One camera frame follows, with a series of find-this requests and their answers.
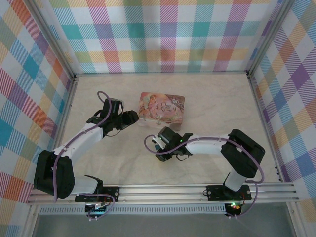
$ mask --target marble surface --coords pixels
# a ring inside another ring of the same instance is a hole
[[[103,104],[102,90],[124,101],[125,110],[137,110],[140,95],[161,92],[185,97],[181,131],[223,135],[238,128],[261,144],[265,182],[278,182],[275,164],[261,126],[246,75],[137,74],[79,78],[63,142],[76,134]],[[143,144],[160,129],[135,124],[115,137],[105,137],[75,165],[75,175],[93,175],[106,184],[222,183],[231,167],[223,156],[194,155],[179,162],[160,162]]]

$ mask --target cable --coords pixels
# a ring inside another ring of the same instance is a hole
[[[111,100],[109,98],[109,96],[103,92],[103,91],[98,91],[97,95],[99,97],[99,99],[104,103],[104,101],[102,100],[102,98],[100,97],[100,93],[101,94],[104,94],[108,101],[109,101],[109,111],[108,111],[108,114],[106,115],[106,117],[101,121],[99,122],[98,124],[94,125],[93,127],[91,128],[88,128],[87,130],[85,131],[82,131],[81,133],[77,134],[74,138],[72,138],[66,145],[65,147],[59,152],[59,154],[57,155],[57,158],[55,160],[55,163],[54,163],[54,166],[53,166],[53,187],[54,187],[54,203],[57,201],[57,179],[56,179],[56,170],[57,170],[57,163],[58,163],[58,160],[59,158],[61,157],[61,155],[63,154],[64,151],[67,150],[67,148],[75,141],[77,140],[79,137],[81,137],[82,135],[86,134],[87,132],[95,129],[96,127],[98,127],[99,125],[101,125],[102,123],[104,123],[108,117],[110,116],[110,113],[111,113],[111,110],[112,110],[112,103],[111,103]]]
[[[240,206],[244,206],[245,205],[245,201],[246,201],[245,194],[243,194],[243,192],[241,192],[241,195],[243,197],[243,203]]]
[[[206,191],[207,191],[207,189],[205,189],[205,190],[203,191],[203,195],[204,195],[204,196],[207,196],[207,194],[205,194]]]
[[[190,143],[190,142],[195,142],[195,141],[199,141],[199,140],[210,140],[210,141],[226,141],[226,142],[229,142],[231,144],[233,144],[234,146],[240,148],[251,160],[252,162],[257,166],[258,170],[260,171],[260,174],[261,174],[261,180],[260,181],[254,181],[254,180],[246,180],[245,182],[248,183],[248,184],[254,184],[255,187],[256,187],[256,195],[255,195],[255,198],[253,199],[253,202],[252,204],[250,205],[249,209],[246,210],[244,213],[240,214],[240,216],[243,216],[245,215],[247,212],[249,212],[251,210],[251,208],[253,207],[253,205],[255,204],[257,198],[258,198],[258,186],[257,184],[261,184],[264,180],[265,180],[265,174],[261,168],[261,166],[259,165],[259,163],[255,160],[255,158],[241,145],[239,145],[237,142],[234,142],[230,139],[227,139],[227,138],[219,138],[219,137],[199,137],[199,138],[194,138],[194,139],[191,139],[191,140],[188,140],[186,142],[183,142],[181,143],[179,146],[175,147],[174,149],[171,149],[170,151],[167,151],[167,152],[155,152],[153,150],[151,150],[147,144],[146,144],[146,141],[148,138],[150,137],[156,137],[155,135],[148,135],[147,137],[145,137],[144,139],[144,145],[146,147],[146,149],[153,153],[153,154],[156,154],[156,155],[165,155],[165,154],[169,154],[175,150],[177,150],[178,148],[180,148],[181,146],[187,144],[187,143]]]
[[[104,203],[105,203],[106,206],[109,206],[111,204],[111,202],[112,201],[110,200],[109,203],[107,203],[107,197],[104,197]]]
[[[113,206],[114,206],[114,204],[115,204],[115,198],[114,198],[112,195],[109,195],[109,194],[79,194],[79,195],[85,195],[85,196],[104,196],[104,197],[109,197],[109,198],[112,199],[112,201],[113,201],[112,205],[111,205],[109,208],[107,208],[107,210],[106,210],[101,216],[95,217],[94,219],[95,219],[96,221],[99,220],[99,219],[101,219],[102,217],[104,217],[104,216],[113,208]],[[90,213],[91,213],[91,212],[92,212],[92,211],[89,211],[89,212],[88,212],[89,221],[93,220],[93,219],[91,218],[91,216],[90,216]]]
[[[184,158],[184,159],[179,159],[178,155],[176,155],[176,157],[177,157],[178,161],[184,161],[184,160],[186,160],[187,158],[189,158],[190,156],[188,156],[188,157],[186,157],[186,158]]]
[[[115,136],[118,135],[120,132],[121,132],[121,130],[118,131],[118,132],[117,132],[116,134],[114,134],[114,135],[105,135],[105,136],[107,136],[107,137],[115,137]]]

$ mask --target black bracket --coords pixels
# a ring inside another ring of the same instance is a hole
[[[243,201],[251,200],[251,193],[248,185],[242,185],[237,192],[226,188],[224,185],[206,186],[208,201]]]
[[[114,197],[115,201],[119,200],[119,187],[118,186],[106,186],[98,189],[99,194],[108,194]],[[112,202],[110,197],[105,196],[88,196],[78,195],[75,198],[75,202]]]

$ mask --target plaid wallpaper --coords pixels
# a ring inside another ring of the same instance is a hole
[[[36,0],[76,73],[244,71],[283,0]]]
[[[52,149],[70,83],[22,0],[0,0],[0,237],[22,228],[37,157]]]
[[[316,0],[296,0],[252,79],[285,180],[294,182],[303,199],[311,236],[316,233],[315,13]]]

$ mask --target tin lid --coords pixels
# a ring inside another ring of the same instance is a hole
[[[139,100],[140,119],[182,124],[184,97],[143,92]]]

